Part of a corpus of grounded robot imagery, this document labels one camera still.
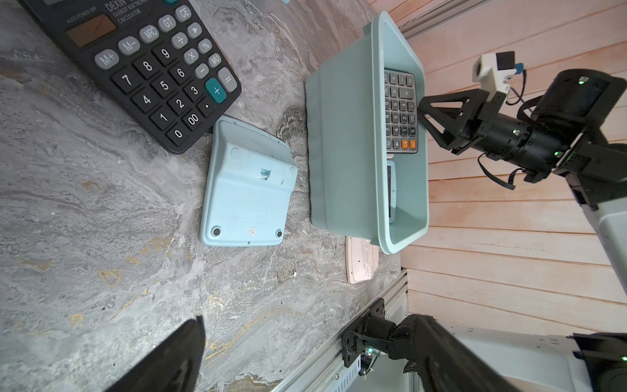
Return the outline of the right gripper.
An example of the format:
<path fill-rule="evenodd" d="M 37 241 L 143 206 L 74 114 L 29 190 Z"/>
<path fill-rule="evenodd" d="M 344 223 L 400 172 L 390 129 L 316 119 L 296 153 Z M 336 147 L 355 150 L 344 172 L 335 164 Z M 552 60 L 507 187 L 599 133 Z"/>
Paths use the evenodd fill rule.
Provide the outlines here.
<path fill-rule="evenodd" d="M 583 125 L 546 114 L 535 120 L 498 114 L 486 136 L 481 134 L 483 122 L 475 120 L 497 113 L 504 101 L 502 91 L 481 88 L 425 96 L 417 106 L 417 119 L 441 148 L 454 155 L 475 148 L 490 159 L 520 168 L 524 181 L 543 181 L 570 150 Z"/>

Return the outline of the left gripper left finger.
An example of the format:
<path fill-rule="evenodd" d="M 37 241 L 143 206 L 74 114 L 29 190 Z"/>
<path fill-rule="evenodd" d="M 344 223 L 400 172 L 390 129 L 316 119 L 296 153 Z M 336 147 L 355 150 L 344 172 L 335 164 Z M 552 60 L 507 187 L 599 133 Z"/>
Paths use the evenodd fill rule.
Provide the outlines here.
<path fill-rule="evenodd" d="M 206 344 L 203 317 L 185 321 L 109 391 L 193 391 Z"/>

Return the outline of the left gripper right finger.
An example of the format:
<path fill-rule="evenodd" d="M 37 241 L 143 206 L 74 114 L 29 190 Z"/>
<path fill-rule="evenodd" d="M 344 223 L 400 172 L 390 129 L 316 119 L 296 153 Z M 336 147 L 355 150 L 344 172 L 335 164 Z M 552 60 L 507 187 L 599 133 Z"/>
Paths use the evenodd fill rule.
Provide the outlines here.
<path fill-rule="evenodd" d="M 458 341 L 433 317 L 410 315 L 407 373 L 426 391 L 516 391 L 504 377 Z"/>

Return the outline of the large black desk calculator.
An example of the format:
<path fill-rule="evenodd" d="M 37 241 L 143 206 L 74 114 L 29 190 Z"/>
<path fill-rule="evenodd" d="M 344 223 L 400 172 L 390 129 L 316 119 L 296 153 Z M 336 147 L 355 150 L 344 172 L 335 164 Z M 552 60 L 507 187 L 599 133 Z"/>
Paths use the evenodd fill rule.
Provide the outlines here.
<path fill-rule="evenodd" d="M 418 152 L 415 76 L 385 69 L 384 84 L 387 153 L 415 154 Z"/>

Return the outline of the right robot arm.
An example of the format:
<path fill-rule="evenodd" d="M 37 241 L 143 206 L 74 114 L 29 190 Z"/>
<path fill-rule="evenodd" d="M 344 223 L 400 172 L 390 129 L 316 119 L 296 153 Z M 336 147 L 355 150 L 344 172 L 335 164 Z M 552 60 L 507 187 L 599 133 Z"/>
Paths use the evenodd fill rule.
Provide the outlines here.
<path fill-rule="evenodd" d="M 419 121 L 441 148 L 468 149 L 514 165 L 528 183 L 564 178 L 626 280 L 626 147 L 601 127 L 626 82 L 596 70 L 559 73 L 543 96 L 515 117 L 501 113 L 506 90 L 479 88 L 426 96 Z M 519 383 L 553 391 L 623 391 L 625 333 L 538 336 L 442 326 L 409 318 L 413 353 L 405 369 L 426 391 L 515 391 Z"/>

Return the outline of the upturned pink calculator right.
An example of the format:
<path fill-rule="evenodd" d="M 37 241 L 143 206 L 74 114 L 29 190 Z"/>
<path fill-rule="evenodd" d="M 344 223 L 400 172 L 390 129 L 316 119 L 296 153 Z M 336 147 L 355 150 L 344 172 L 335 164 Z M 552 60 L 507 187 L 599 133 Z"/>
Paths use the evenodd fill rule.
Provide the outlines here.
<path fill-rule="evenodd" d="M 373 279 L 379 267 L 380 248 L 365 238 L 346 237 L 346 276 L 350 284 Z"/>

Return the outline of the upturned light blue calculator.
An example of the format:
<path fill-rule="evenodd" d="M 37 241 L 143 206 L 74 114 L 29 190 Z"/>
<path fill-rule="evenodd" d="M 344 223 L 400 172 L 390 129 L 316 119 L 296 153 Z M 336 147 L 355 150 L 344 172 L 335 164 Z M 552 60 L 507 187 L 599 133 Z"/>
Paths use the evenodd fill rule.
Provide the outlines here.
<path fill-rule="evenodd" d="M 221 116 L 213 127 L 201 242 L 235 248 L 282 243 L 297 174 L 288 144 L 248 123 Z"/>

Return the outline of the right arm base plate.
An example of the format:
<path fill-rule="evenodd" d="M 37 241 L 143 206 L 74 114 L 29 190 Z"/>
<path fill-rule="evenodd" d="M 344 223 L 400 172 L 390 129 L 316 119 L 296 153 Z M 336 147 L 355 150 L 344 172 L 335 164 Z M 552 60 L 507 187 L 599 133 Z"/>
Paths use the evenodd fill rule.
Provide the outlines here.
<path fill-rule="evenodd" d="M 382 354 L 393 360 L 408 359 L 409 342 L 406 321 L 392 322 L 385 300 L 379 297 L 341 333 L 341 356 L 346 368 L 359 359 L 359 377 L 365 377 Z"/>

